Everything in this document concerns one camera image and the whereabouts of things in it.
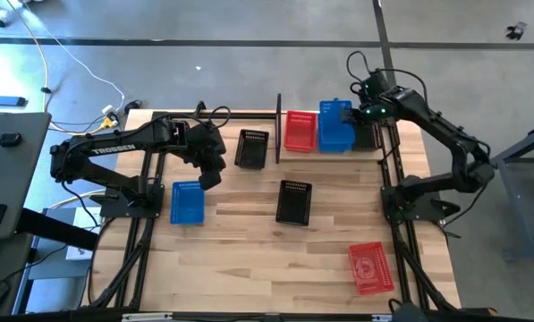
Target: wooden table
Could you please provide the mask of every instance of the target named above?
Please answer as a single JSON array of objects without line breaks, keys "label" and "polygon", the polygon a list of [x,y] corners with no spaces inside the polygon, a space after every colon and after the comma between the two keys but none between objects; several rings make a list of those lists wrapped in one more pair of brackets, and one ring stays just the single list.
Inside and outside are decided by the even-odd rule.
[{"label": "wooden table", "polygon": [[[152,112],[131,110],[126,130],[148,122]],[[267,164],[262,171],[233,164],[241,129],[270,132]],[[407,122],[399,122],[398,129],[404,172],[428,176],[420,129]],[[204,225],[169,223],[172,183],[197,180],[199,169],[185,165],[178,157],[166,158],[164,209],[151,242],[141,309],[388,312],[387,300],[400,299],[401,295],[392,235],[382,215],[378,193],[383,184],[377,163],[382,151],[303,154],[282,147],[281,162],[276,165],[273,120],[231,120],[221,134],[227,147],[227,167],[221,173],[223,182],[205,193]],[[139,174],[143,155],[120,154],[116,171]],[[155,161],[151,169],[154,172]],[[394,173],[391,176],[395,184]],[[283,179],[313,184],[308,227],[275,222]],[[122,264],[129,225],[130,219],[114,220],[99,243],[93,267],[94,298]],[[445,297],[459,306],[444,235],[431,223],[415,225],[422,266]],[[395,283],[393,292],[364,297],[357,294],[347,249],[364,242],[383,243]],[[131,298],[134,275],[135,270],[128,283],[126,302]],[[415,278],[412,273],[408,277],[417,303]]]}]

